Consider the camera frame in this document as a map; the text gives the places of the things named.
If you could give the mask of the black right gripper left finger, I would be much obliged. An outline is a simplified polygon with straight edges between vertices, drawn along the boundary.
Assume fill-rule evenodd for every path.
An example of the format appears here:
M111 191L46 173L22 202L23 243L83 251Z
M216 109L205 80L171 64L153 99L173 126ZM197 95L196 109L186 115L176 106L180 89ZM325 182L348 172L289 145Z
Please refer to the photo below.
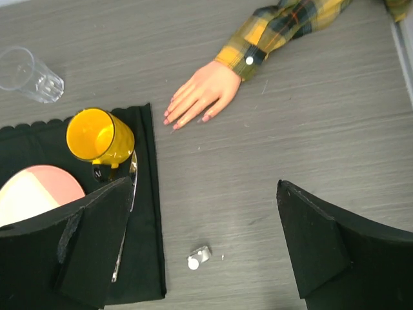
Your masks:
M132 200L119 178L1 228L1 309L102 309Z

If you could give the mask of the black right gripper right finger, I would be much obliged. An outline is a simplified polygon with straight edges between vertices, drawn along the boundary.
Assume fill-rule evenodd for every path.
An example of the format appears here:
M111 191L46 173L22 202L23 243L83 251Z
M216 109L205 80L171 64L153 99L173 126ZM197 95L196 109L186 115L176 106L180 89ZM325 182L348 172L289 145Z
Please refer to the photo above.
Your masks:
M277 207L307 309L412 309L412 233L280 180Z

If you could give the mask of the white nail polish bottle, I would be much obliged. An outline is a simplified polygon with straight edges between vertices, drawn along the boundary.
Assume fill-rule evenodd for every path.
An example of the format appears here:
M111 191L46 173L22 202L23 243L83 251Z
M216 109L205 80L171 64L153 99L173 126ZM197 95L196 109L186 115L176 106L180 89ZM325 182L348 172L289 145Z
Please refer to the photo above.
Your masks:
M212 253L207 245L196 249L187 257L187 264L190 270L197 270L199 266L211 258Z

